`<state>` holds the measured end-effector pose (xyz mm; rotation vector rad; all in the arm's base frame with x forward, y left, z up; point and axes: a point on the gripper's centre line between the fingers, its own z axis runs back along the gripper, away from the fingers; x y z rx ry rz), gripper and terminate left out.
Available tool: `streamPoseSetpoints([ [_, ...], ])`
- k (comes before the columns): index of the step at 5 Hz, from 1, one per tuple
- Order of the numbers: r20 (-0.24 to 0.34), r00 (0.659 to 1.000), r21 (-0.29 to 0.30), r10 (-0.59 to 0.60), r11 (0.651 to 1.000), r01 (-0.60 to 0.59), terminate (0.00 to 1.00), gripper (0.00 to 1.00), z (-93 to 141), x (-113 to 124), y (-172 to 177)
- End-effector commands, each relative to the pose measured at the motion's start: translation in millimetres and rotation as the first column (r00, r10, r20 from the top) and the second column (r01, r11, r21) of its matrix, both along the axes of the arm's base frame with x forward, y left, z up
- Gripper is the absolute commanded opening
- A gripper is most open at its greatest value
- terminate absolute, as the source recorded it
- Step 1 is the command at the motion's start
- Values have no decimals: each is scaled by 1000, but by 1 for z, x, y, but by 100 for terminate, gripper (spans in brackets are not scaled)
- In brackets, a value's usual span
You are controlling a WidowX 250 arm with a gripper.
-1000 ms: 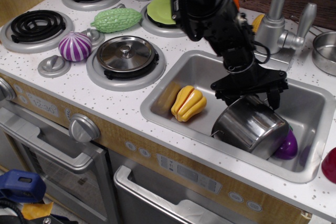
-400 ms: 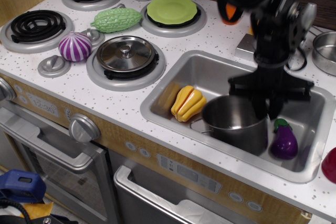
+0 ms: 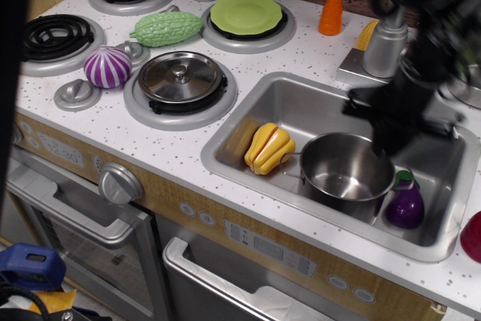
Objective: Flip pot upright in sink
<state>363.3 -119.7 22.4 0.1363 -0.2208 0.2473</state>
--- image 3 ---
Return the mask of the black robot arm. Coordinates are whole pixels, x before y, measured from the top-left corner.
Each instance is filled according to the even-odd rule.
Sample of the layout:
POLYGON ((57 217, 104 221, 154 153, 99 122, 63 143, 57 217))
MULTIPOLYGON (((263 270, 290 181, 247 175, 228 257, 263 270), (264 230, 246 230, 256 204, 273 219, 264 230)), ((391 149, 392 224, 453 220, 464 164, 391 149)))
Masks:
MULTIPOLYGON (((369 121, 374 153, 388 156, 428 131, 424 112, 434 92, 480 50, 480 0, 390 1, 418 13, 416 39, 389 83, 351 89, 343 109, 369 121)), ((380 0, 371 0, 371 6, 387 13, 380 0)))

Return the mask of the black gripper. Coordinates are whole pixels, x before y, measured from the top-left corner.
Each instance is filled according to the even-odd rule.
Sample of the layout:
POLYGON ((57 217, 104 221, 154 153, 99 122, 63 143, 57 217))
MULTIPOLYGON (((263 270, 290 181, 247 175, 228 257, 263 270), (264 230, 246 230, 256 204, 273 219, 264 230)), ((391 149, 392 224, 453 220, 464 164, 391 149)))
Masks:
POLYGON ((412 62, 402 62, 389 83, 351 89, 343 112, 370 123, 377 156, 394 156, 421 133, 456 139, 458 118, 430 120, 425 115, 438 84, 412 62))

